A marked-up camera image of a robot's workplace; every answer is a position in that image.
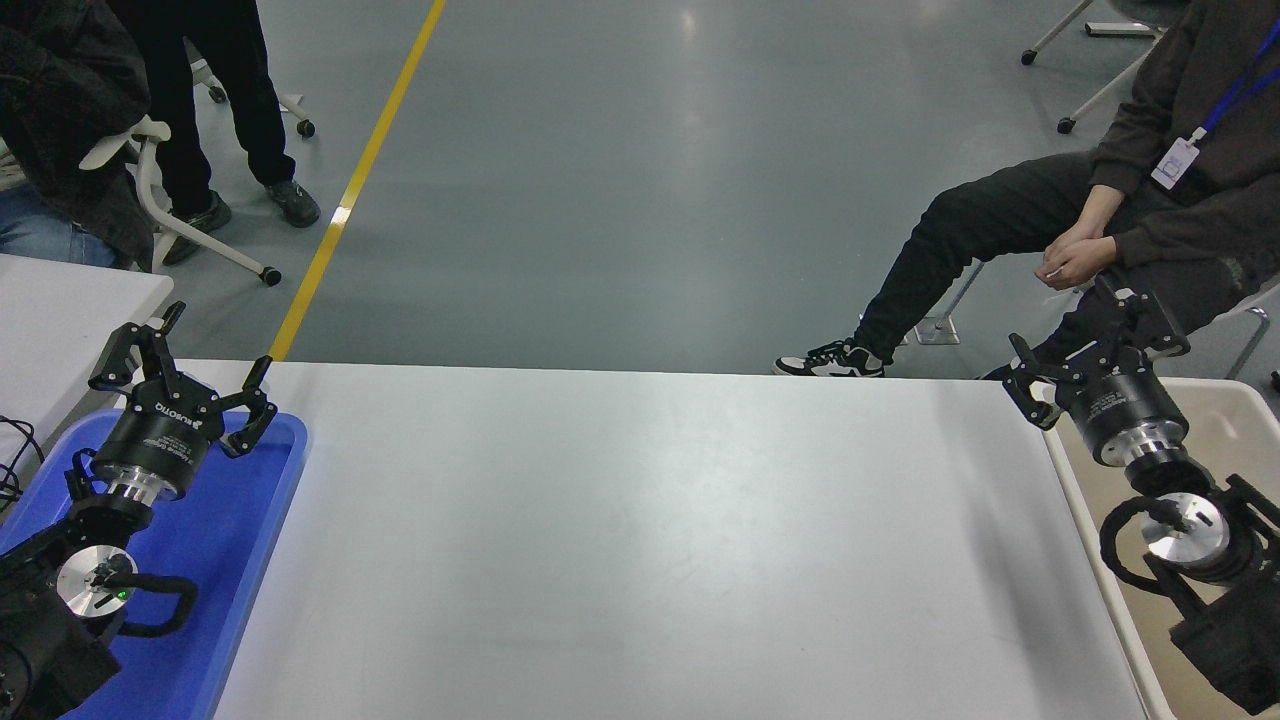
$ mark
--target id badge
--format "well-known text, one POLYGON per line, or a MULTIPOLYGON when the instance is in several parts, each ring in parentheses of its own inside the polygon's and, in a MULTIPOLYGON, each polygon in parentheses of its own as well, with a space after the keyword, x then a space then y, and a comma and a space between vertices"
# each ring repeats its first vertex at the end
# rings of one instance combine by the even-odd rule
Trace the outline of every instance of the id badge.
POLYGON ((1165 156, 1156 163, 1156 169, 1151 170, 1151 178, 1165 190, 1172 190, 1198 155, 1199 149, 1196 147, 1194 141, 1179 137, 1169 152, 1165 152, 1165 156))

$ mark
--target robotic arm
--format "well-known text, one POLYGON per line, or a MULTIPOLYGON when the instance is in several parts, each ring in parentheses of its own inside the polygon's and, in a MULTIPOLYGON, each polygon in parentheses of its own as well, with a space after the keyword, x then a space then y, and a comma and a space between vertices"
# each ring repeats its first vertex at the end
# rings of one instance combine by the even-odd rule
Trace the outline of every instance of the robotic arm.
POLYGON ((1170 639, 1219 692, 1251 715, 1280 702, 1280 509, 1239 475, 1219 487, 1183 447, 1189 425, 1152 364, 1189 350, 1187 338, 1151 293, 1115 290, 1117 320, 1100 342, 1064 365, 1036 360, 1010 341, 1018 363, 1004 380, 1032 424, 1051 428, 1066 411, 1093 459, 1124 468, 1138 493, 1102 523, 1102 559, 1115 575, 1167 597, 1183 616, 1170 639), (1030 384, 1055 387, 1053 402, 1030 384), (1149 577, 1125 568, 1116 537, 1135 516, 1149 577), (1188 579, 1226 588, 1206 603, 1188 579))
POLYGON ((74 710, 120 670, 108 650, 116 635, 169 634, 196 603, 195 583, 141 573, 125 547, 156 501, 187 495, 212 443, 230 457, 252 451, 276 409, 259 387, 268 356, 227 397, 178 372, 166 337, 183 309, 172 305, 160 329, 129 323, 111 334, 88 384, 120 392, 128 406, 102 446, 77 452, 65 471, 67 515, 0 556, 0 720, 74 710), (140 365, 142 380, 128 387, 140 365), (223 413, 241 405, 248 420, 227 433, 223 413), (140 591, 177 596, 173 615, 128 623, 125 605, 140 591))

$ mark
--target yellow floor line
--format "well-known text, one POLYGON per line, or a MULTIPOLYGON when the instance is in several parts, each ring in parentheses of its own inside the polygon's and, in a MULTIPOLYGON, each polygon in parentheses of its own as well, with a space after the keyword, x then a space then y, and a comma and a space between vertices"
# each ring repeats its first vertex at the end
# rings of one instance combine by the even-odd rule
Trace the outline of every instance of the yellow floor line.
POLYGON ((374 133, 369 137, 365 151, 360 155, 360 161, 356 163, 356 172, 352 173, 351 182, 347 183, 347 190, 338 202, 338 209, 334 210, 333 219, 329 220, 329 228, 325 229, 320 247, 311 258, 311 266, 307 268, 307 274, 302 278, 298 292, 293 296, 289 311, 284 315, 284 322, 280 323, 280 329, 275 333, 275 341, 271 342, 269 351, 275 360, 284 360, 293 346, 293 338, 298 334, 302 319, 306 318, 311 299, 315 297, 320 279, 324 277, 325 269, 329 268, 329 260, 333 259, 333 251, 338 247, 338 241, 342 240, 342 231, 347 228, 351 210, 356 206, 356 200, 360 199, 360 191, 364 190, 365 181, 369 179, 369 170, 374 167, 383 141, 387 140, 387 131, 390 129, 401 101, 404 99, 404 91, 408 90, 408 83, 413 79, 413 72, 417 70, 422 51, 426 50, 426 42, 431 38, 431 32, 435 31, 435 23, 440 19, 444 3, 445 0, 435 0, 431 5, 431 12, 428 13, 426 22, 422 23, 422 29, 419 31, 417 40, 413 41, 413 49, 410 50, 404 67, 401 68, 399 78, 396 79, 396 87, 392 88, 392 95, 387 99, 387 105, 383 106, 383 114, 378 118, 378 124, 374 126, 374 133))

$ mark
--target blue tray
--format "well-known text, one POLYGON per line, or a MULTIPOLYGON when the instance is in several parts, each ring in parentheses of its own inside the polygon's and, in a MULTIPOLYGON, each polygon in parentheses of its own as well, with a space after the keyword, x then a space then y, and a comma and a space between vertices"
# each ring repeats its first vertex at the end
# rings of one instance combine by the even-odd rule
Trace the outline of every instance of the blue tray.
MULTIPOLYGON (((70 468, 72 455, 100 447, 118 416, 119 410, 102 410, 68 428, 0 525, 0 550, 63 518, 70 506, 63 471, 70 468)), ((228 413, 228 430, 241 428, 247 416, 228 413)), ((110 650, 124 669, 64 717, 212 716, 302 474, 306 448, 302 420, 276 415, 253 452, 230 460, 210 448, 187 497, 156 502, 155 520, 129 541, 129 555, 140 573, 191 578, 200 598, 187 624, 172 635, 116 638, 110 650)), ((168 619, 173 606, 173 596, 138 593, 127 610, 131 621, 154 624, 168 619)))

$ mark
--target beige tray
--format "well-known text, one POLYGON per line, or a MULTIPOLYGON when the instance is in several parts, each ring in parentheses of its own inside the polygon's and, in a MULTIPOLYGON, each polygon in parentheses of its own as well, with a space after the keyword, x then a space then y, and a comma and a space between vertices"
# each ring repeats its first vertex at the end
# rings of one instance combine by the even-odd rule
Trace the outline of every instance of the beige tray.
MULTIPOLYGON (((1228 475, 1236 473, 1271 500, 1280 501, 1280 423, 1257 391, 1234 380, 1162 378, 1162 382, 1190 423, 1187 450, 1208 468, 1215 480, 1224 484, 1228 475)), ((1097 529, 1112 507, 1135 495, 1123 470, 1094 462, 1066 415, 1044 433, 1044 442, 1148 716, 1153 720, 1249 717, 1215 691, 1170 642, 1169 629, 1181 620, 1172 603, 1117 582, 1102 564, 1097 529)), ((1137 524, 1125 527, 1117 544, 1125 565, 1146 574, 1137 524)), ((1194 587, 1207 601, 1221 594, 1217 588, 1194 587)), ((1280 708, 1272 707, 1257 717, 1277 720, 1280 708)))

